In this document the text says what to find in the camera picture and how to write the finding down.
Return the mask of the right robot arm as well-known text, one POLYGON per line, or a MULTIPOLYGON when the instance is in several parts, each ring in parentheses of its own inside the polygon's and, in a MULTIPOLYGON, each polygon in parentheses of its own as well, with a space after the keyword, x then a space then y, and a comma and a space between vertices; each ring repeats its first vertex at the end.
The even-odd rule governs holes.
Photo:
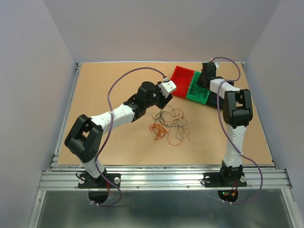
POLYGON ((253 118, 251 92, 234 86, 233 81, 227 81, 217 76, 218 64, 205 62, 197 85, 206 88, 217 95, 216 105, 219 108, 219 99, 223 99, 223 109, 218 110, 221 126, 226 123, 224 134, 227 137, 226 152, 218 172, 203 174, 202 183, 207 188, 246 186, 243 173, 242 148, 244 135, 253 118))

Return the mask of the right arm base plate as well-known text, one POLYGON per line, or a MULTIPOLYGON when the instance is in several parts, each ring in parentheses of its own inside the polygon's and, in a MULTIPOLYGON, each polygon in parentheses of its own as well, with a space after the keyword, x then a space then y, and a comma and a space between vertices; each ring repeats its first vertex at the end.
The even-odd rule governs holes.
POLYGON ((228 187, 246 187, 247 182, 242 182, 235 176, 223 176, 219 172, 203 173, 202 182, 207 188, 228 188, 228 187))

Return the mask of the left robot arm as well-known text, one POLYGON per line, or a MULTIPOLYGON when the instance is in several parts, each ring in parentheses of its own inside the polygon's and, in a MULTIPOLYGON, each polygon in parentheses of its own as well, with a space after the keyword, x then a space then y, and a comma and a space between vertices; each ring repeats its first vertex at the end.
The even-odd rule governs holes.
POLYGON ((173 98, 177 89, 172 81, 145 81, 136 94, 115 109, 104 114, 88 117, 80 115, 69 131, 64 145, 82 162, 85 171, 78 176, 80 189, 104 188, 108 182, 120 177, 119 174, 107 174, 98 160, 98 152, 102 136, 123 124, 132 123, 152 106, 163 109, 173 98))

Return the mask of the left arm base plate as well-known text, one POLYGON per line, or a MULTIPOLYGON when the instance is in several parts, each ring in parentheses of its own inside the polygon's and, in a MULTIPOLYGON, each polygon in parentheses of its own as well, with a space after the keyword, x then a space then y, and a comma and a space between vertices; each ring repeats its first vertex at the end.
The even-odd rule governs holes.
MULTIPOLYGON (((99 176, 97 179, 91 177, 87 172, 76 173, 78 178, 79 189, 107 189, 112 188, 103 177, 99 176)), ((119 173, 106 173, 105 177, 115 186, 120 187, 121 175, 119 173)))

